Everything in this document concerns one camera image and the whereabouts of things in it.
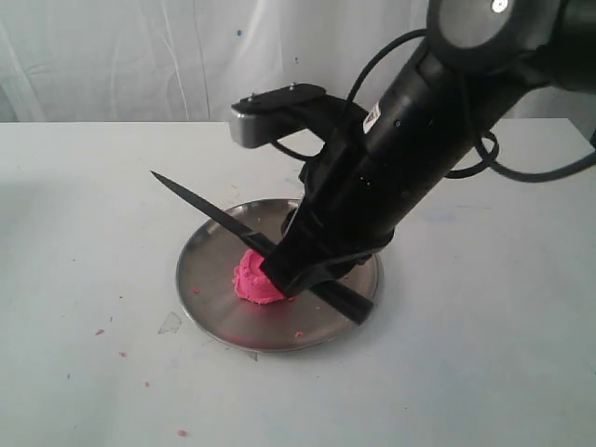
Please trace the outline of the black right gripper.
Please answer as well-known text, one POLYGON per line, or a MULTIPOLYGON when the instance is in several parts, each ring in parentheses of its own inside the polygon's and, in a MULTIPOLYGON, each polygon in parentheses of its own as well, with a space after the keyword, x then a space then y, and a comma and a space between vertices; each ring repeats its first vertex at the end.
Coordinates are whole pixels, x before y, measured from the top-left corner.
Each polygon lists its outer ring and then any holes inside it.
POLYGON ((287 297, 341 278, 393 237, 391 229, 376 229, 372 217, 382 168, 364 147, 365 115, 358 105, 340 114, 330 139, 300 172, 304 195, 262 262, 262 271, 287 297))

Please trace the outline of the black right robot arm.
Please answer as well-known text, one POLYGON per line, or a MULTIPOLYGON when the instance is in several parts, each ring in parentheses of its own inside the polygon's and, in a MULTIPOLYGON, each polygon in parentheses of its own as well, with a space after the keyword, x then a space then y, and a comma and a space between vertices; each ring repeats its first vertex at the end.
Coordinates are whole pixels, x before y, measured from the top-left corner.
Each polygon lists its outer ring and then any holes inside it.
POLYGON ((411 58, 368 116, 340 129, 305 164, 305 194, 262 270, 292 297, 380 251, 396 225, 471 149, 521 183, 591 168, 519 172, 482 138, 528 92, 595 89, 591 1, 432 1, 411 58))

